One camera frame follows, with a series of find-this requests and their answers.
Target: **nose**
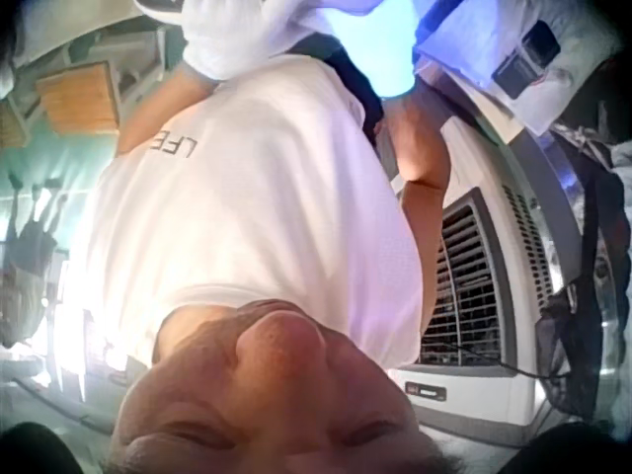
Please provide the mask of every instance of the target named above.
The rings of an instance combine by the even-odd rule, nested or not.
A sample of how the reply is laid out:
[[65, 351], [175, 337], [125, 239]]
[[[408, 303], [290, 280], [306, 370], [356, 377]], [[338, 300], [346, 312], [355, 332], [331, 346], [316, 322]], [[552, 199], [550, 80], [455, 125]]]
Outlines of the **nose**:
[[239, 371], [272, 387], [326, 368], [326, 344], [318, 326], [293, 311], [275, 311], [255, 323], [240, 336], [236, 354]]
[[323, 447], [331, 404], [326, 354], [316, 324], [292, 311], [273, 312], [245, 331], [236, 345], [233, 380], [241, 417], [248, 416], [241, 426], [274, 451]]

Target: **white appliance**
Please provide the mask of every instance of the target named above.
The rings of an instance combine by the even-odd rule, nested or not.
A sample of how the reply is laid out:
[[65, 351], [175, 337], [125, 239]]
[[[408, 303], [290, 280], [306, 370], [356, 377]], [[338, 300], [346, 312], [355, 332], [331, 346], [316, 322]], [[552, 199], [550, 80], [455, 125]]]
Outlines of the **white appliance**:
[[389, 374], [409, 394], [421, 425], [520, 446], [534, 430], [544, 393], [495, 360], [537, 371], [534, 325], [553, 291], [529, 211], [537, 203], [521, 193], [500, 150], [477, 130], [451, 117], [441, 132], [453, 169], [438, 301], [418, 363]]

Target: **man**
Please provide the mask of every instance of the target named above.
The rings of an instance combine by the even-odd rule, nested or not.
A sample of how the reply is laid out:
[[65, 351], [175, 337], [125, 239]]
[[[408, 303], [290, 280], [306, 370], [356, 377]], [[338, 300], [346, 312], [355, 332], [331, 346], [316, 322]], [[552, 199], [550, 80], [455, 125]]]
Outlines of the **man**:
[[404, 4], [338, 31], [385, 99], [403, 209], [359, 101], [308, 57], [214, 91], [181, 70], [122, 131], [69, 288], [151, 366], [119, 413], [117, 469], [449, 471], [385, 373], [415, 360], [433, 314], [450, 170]]
[[[0, 287], [0, 344], [11, 349], [16, 343], [33, 336], [44, 314], [41, 300], [44, 297], [46, 271], [57, 247], [53, 235], [59, 225], [67, 196], [57, 198], [61, 190], [59, 180], [47, 180], [44, 187], [50, 191], [50, 200], [36, 220], [41, 186], [33, 186], [33, 207], [28, 222], [18, 234], [16, 219], [22, 182], [10, 174], [13, 188], [13, 205], [5, 238], [5, 254]], [[55, 216], [50, 215], [56, 207]]]

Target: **neck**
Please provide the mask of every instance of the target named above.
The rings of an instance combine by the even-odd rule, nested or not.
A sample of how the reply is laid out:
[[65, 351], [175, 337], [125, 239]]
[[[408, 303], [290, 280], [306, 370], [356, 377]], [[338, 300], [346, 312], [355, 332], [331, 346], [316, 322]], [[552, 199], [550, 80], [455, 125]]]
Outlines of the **neck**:
[[234, 308], [226, 306], [185, 306], [177, 309], [158, 332], [153, 362], [157, 363], [173, 354], [202, 324], [230, 317], [234, 312]]

